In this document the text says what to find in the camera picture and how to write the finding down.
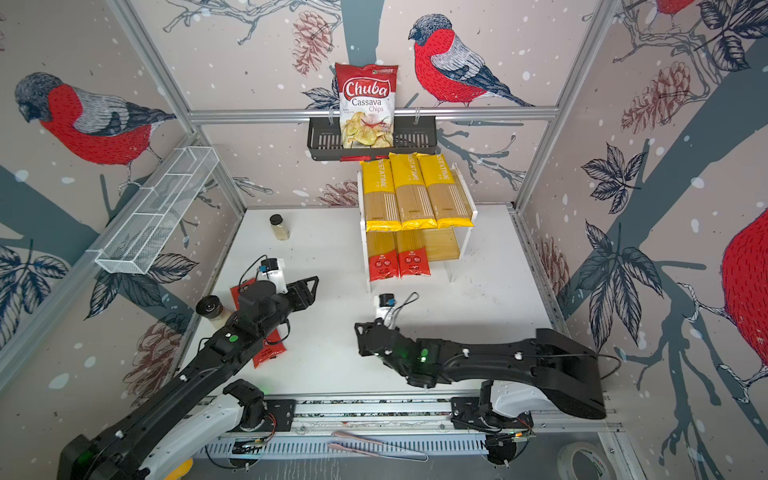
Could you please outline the red pasta bag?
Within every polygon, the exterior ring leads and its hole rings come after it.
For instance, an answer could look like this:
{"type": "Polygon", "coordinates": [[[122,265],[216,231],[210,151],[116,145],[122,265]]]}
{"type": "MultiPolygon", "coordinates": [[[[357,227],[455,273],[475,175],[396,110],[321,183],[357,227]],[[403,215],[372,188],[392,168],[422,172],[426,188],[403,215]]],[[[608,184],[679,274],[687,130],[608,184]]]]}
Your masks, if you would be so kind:
{"type": "Polygon", "coordinates": [[[395,233],[400,277],[430,276],[426,242],[422,230],[404,230],[395,233]]]}
{"type": "MultiPolygon", "coordinates": [[[[248,286],[252,285],[254,282],[255,280],[251,279],[246,281],[243,287],[234,286],[230,288],[230,292],[231,292],[232,299],[234,301],[236,309],[239,308],[239,297],[241,295],[241,291],[245,290],[248,286]]],[[[287,348],[285,347],[282,341],[280,331],[279,329],[276,329],[267,337],[267,339],[263,342],[262,349],[253,357],[252,359],[253,366],[255,368],[258,368],[261,364],[264,364],[269,360],[273,360],[277,358],[278,356],[282,355],[286,351],[287,351],[287,348]]]]}
{"type": "Polygon", "coordinates": [[[366,242],[370,281],[399,278],[395,233],[367,232],[366,242]]]}

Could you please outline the yellow spaghetti bag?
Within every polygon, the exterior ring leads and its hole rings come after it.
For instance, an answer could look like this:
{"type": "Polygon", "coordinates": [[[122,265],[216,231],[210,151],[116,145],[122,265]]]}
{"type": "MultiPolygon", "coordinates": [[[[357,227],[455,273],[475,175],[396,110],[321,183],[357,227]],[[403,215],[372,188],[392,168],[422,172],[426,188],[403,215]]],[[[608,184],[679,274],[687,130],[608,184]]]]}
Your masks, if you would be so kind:
{"type": "Polygon", "coordinates": [[[437,220],[415,154],[389,156],[403,230],[435,229],[437,220]]]}
{"type": "Polygon", "coordinates": [[[417,160],[437,227],[472,227],[472,213],[445,157],[442,154],[418,154],[417,160]]]}
{"type": "Polygon", "coordinates": [[[361,164],[364,215],[367,232],[402,229],[391,164],[386,159],[361,164]]]}

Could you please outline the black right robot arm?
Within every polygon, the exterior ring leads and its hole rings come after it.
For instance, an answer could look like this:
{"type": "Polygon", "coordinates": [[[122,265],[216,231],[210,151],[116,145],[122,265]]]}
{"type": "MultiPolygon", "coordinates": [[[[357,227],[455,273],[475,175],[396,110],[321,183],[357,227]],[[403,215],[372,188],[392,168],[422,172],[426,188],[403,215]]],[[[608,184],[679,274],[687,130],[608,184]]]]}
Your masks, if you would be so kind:
{"type": "Polygon", "coordinates": [[[465,380],[532,386],[560,411],[587,420],[607,417],[598,354],[552,329],[512,343],[461,344],[404,336],[384,321],[354,325],[359,354],[376,356],[407,383],[431,389],[465,380]]]}

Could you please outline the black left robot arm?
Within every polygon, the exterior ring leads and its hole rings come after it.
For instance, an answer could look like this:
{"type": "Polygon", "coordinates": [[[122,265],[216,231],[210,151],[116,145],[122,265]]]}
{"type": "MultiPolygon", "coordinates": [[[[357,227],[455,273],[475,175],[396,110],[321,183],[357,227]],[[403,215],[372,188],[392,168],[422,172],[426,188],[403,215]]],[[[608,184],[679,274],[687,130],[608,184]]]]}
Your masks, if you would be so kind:
{"type": "Polygon", "coordinates": [[[319,278],[297,280],[285,293],[257,281],[239,296],[240,309],[212,334],[181,372],[134,412],[95,438],[75,437],[62,450],[59,479],[145,479],[152,450],[204,397],[237,374],[290,314],[309,308],[319,278]]]}

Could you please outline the large spice jar black lid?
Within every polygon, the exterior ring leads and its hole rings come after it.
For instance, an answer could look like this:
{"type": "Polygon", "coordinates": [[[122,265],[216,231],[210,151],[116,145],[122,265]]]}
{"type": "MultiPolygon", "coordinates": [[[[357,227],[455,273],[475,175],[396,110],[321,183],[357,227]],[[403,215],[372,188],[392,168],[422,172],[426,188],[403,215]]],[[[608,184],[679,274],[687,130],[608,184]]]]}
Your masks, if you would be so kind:
{"type": "Polygon", "coordinates": [[[201,317],[208,319],[215,330],[224,327],[232,315],[216,295],[207,295],[196,304],[195,311],[201,317]]]}

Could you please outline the Chuba cassava chips bag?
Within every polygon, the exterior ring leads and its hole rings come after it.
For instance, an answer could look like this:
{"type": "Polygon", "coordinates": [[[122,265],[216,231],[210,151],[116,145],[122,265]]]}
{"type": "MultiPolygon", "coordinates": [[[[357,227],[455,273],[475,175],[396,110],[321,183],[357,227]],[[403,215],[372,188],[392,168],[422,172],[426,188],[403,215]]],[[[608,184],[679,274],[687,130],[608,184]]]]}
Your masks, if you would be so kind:
{"type": "Polygon", "coordinates": [[[342,147],[393,147],[398,67],[337,63],[335,71],[342,147]]]}

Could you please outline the yellow plush toy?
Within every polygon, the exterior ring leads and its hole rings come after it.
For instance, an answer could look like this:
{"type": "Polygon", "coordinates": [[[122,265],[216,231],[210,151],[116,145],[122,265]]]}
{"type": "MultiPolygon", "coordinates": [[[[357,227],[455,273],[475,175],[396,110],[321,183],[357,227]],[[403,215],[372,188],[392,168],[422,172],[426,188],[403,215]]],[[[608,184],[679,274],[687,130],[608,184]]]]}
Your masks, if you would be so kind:
{"type": "Polygon", "coordinates": [[[186,460],[181,465],[176,467],[173,471],[171,471],[165,477],[165,480],[181,480],[184,476],[186,476],[190,472],[193,465],[194,465],[194,460],[192,458],[186,460]]]}

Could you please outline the white tape roll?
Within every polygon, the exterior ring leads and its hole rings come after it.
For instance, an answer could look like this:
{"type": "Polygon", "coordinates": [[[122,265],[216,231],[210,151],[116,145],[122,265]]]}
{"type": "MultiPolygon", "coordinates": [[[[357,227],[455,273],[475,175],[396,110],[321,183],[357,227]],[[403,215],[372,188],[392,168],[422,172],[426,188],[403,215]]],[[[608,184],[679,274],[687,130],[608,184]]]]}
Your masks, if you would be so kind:
{"type": "Polygon", "coordinates": [[[613,478],[601,450],[586,442],[574,442],[562,447],[557,456],[557,470],[560,478],[565,480],[613,478]]]}

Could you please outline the metal base rail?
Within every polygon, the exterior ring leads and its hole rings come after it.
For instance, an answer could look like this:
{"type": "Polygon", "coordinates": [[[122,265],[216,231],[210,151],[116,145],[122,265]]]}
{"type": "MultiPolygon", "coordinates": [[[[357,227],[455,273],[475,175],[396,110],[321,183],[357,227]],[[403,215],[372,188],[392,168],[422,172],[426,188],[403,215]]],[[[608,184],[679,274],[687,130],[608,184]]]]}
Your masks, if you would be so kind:
{"type": "Polygon", "coordinates": [[[507,438],[526,442],[549,433],[620,430],[612,419],[584,420],[557,409],[525,410],[511,416],[495,412],[479,394],[387,395],[380,397],[304,397],[269,399],[264,423],[254,432],[233,429],[217,435],[196,458],[243,467],[259,460],[305,460],[362,455],[331,451],[334,431],[382,440],[429,457],[480,454],[488,442],[507,438]]]}

